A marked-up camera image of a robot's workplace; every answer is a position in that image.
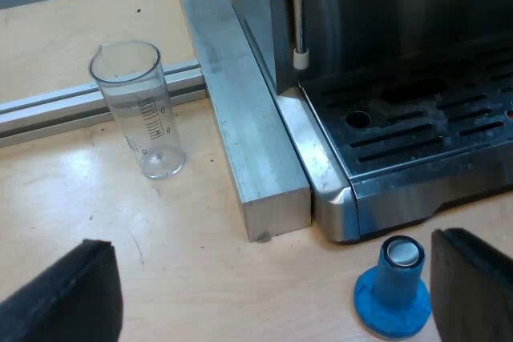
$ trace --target wooden table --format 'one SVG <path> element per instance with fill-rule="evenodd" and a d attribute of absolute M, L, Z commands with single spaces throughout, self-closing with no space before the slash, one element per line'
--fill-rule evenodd
<path fill-rule="evenodd" d="M 82 239 L 106 239 L 122 341 L 377 340 L 357 319 L 353 286 L 386 237 L 344 246 L 313 225 L 249 243 L 208 100 L 175 113 L 187 160 L 171 179 L 143 177 L 113 122 L 0 149 L 0 299 Z M 434 229 L 463 226 L 512 255 L 512 212 L 504 194 L 396 233 L 426 248 L 429 283 Z M 432 318 L 411 340 L 438 340 Z"/>
<path fill-rule="evenodd" d="M 0 10 L 0 103 L 90 82 L 105 42 L 153 42 L 162 63 L 194 59 L 180 0 L 49 0 Z"/>

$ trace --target drip tray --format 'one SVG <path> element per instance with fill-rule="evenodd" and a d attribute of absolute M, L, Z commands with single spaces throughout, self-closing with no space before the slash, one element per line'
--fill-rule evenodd
<path fill-rule="evenodd" d="M 303 84 L 349 181 L 513 138 L 513 37 Z"/>
<path fill-rule="evenodd" d="M 301 85 L 353 194 L 326 233 L 353 207 L 367 237 L 513 187 L 513 35 Z"/>

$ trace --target glass measuring cylinder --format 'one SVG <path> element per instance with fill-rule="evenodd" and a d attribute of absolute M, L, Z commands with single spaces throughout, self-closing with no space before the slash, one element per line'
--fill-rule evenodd
<path fill-rule="evenodd" d="M 159 179 L 178 172 L 185 157 L 157 47 L 136 41 L 103 44 L 89 71 L 143 174 Z"/>

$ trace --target drip tray grate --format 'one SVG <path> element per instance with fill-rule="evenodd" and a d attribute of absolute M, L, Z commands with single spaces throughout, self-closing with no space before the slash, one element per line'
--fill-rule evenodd
<path fill-rule="evenodd" d="M 350 178 L 513 139 L 513 36 L 302 86 Z"/>

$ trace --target blue tamper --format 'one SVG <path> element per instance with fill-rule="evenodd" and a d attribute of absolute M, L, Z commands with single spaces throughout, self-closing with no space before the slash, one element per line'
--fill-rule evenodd
<path fill-rule="evenodd" d="M 354 307 L 373 332 L 386 338 L 406 338 L 427 322 L 430 294 L 420 279 L 425 258 L 419 242 L 396 235 L 382 245 L 378 265 L 358 278 Z"/>

